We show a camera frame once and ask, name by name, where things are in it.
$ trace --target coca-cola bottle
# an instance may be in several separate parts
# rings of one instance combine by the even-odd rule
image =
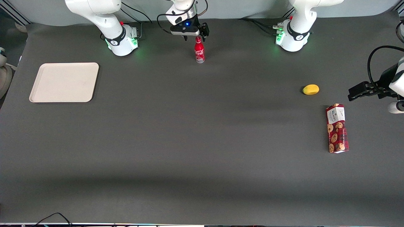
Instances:
[[[195,38],[195,58],[196,62],[203,63],[205,61],[205,48],[201,42],[201,38],[197,36]]]

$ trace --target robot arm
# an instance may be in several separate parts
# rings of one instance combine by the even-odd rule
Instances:
[[[166,16],[172,25],[177,25],[180,22],[190,19],[197,14],[196,0],[171,0],[173,5],[166,14],[173,16]]]
[[[309,30],[317,19],[317,13],[312,11],[313,7],[333,6],[342,3],[344,0],[289,0],[295,8],[296,13],[293,19],[287,19],[274,29],[277,29],[278,37],[276,44],[283,49],[296,52],[303,48],[310,35]]]
[[[128,55],[138,47],[136,28],[121,25],[113,14],[121,9],[121,0],[65,0],[65,3],[71,12],[88,19],[101,30],[115,55]]]
[[[65,0],[75,14],[93,22],[106,38],[113,39],[122,33],[122,26],[112,13],[121,9],[120,0]]]
[[[397,98],[388,106],[392,114],[404,114],[404,57],[385,70],[376,82],[364,81],[349,89],[348,99],[353,101],[360,97],[377,95],[379,99],[385,97]]]
[[[207,23],[199,24],[196,0],[171,1],[173,5],[165,14],[172,24],[170,27],[171,34],[183,36],[185,40],[188,36],[201,35],[205,41],[209,35],[209,28]]]

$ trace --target yellow lemon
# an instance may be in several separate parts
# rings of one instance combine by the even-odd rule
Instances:
[[[315,84],[309,84],[303,88],[303,93],[305,95],[315,95],[320,91],[320,88]]]

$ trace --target cable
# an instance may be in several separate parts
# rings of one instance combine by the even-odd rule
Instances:
[[[137,21],[137,22],[139,22],[139,23],[142,23],[142,22],[140,22],[139,20],[136,20],[134,17],[130,16],[130,15],[129,15],[127,12],[125,12],[122,8],[121,8],[121,10],[122,10],[122,12],[124,12],[126,15],[128,15],[128,17],[134,19],[135,21]]]
[[[195,1],[196,1],[196,0],[193,0],[193,1],[192,1],[191,6],[190,6],[185,12],[180,13],[180,14],[176,14],[176,16],[184,15],[184,14],[186,14],[188,11],[190,11],[190,10],[192,9],[192,7],[194,6]],[[172,14],[162,13],[162,14],[157,15],[157,24],[158,24],[158,26],[159,26],[163,31],[165,31],[166,33],[172,35],[171,32],[165,30],[165,29],[161,26],[160,22],[158,21],[158,18],[161,17],[161,16],[172,16]]]
[[[287,16],[286,18],[290,17],[290,15],[292,15],[292,13],[295,11],[295,9],[293,9]]]
[[[143,35],[143,23],[140,24],[140,35],[137,37],[138,39],[142,38]]]
[[[399,33],[399,29],[400,29],[400,25],[402,25],[403,24],[403,21],[400,21],[400,23],[398,23],[398,25],[397,25],[397,27],[396,27],[396,36],[398,37],[398,39],[402,42],[402,43],[404,43],[404,37],[403,37],[403,35],[401,34],[401,32]]]
[[[383,48],[390,48],[390,49],[395,49],[395,50],[399,50],[399,51],[404,52],[404,48],[400,48],[400,47],[396,47],[396,46],[379,46],[378,48],[374,49],[374,50],[370,53],[369,58],[368,58],[368,76],[369,76],[369,80],[370,80],[372,86],[373,86],[380,94],[383,94],[384,92],[383,92],[382,90],[380,90],[379,87],[376,86],[376,83],[373,81],[372,74],[370,73],[370,61],[372,60],[372,57],[373,57],[373,55],[375,54],[375,52],[378,51],[378,50],[380,50],[380,49],[383,49]]]
[[[260,24],[260,25],[263,26],[263,27],[272,28],[272,26],[263,24],[263,23],[261,23],[261,22],[259,22],[259,21],[257,21],[257,20],[251,19],[251,18],[243,17],[243,18],[240,18],[239,20],[242,20],[242,21],[252,21],[252,22],[256,22],[257,24]]]
[[[139,13],[143,14],[145,17],[147,17],[147,19],[149,19],[150,23],[153,23],[152,20],[150,20],[150,18],[149,18],[145,13],[143,13],[143,12],[141,12],[141,11],[135,9],[135,8],[132,8],[132,7],[128,6],[128,5],[125,4],[124,2],[122,2],[122,4],[124,4],[125,6],[127,6],[128,8],[130,8],[130,9],[136,11],[136,12],[139,12]]]
[[[206,11],[208,11],[208,0],[205,0],[205,2],[206,2],[206,9],[204,11],[202,11],[202,13],[197,14],[198,17],[202,16],[204,13],[206,13]]]
[[[263,23],[261,23],[261,22],[259,22],[259,21],[257,21],[257,20],[254,20],[254,19],[250,19],[250,18],[240,18],[239,20],[242,20],[242,21],[251,21],[251,22],[253,22],[256,26],[258,26],[259,27],[259,29],[261,29],[262,31],[264,31],[266,34],[269,34],[269,35],[273,35],[274,33],[271,33],[271,32],[269,32],[269,31],[267,31],[267,30],[265,30],[263,27],[265,27],[265,28],[272,28],[272,26],[268,26],[268,25],[266,25],[266,24],[263,24]]]
[[[291,10],[293,10],[294,9],[294,7],[292,7],[288,12],[286,12],[285,14],[283,14],[283,16],[282,17],[285,17]]]
[[[59,213],[59,212],[53,213],[53,214],[47,216],[46,218],[44,218],[44,219],[38,221],[38,223],[34,224],[33,227],[34,227],[34,226],[37,226],[39,223],[43,222],[45,219],[48,219],[48,218],[52,217],[52,216],[55,215],[55,214],[59,214],[60,216],[62,216],[62,217],[66,220],[66,222],[69,224],[69,226],[72,227],[72,223],[71,223],[65,216],[63,216],[63,214],[61,214],[61,213]]]

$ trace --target red box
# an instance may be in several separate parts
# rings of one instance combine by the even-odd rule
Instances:
[[[326,113],[330,153],[349,151],[344,105],[334,104],[326,109]]]

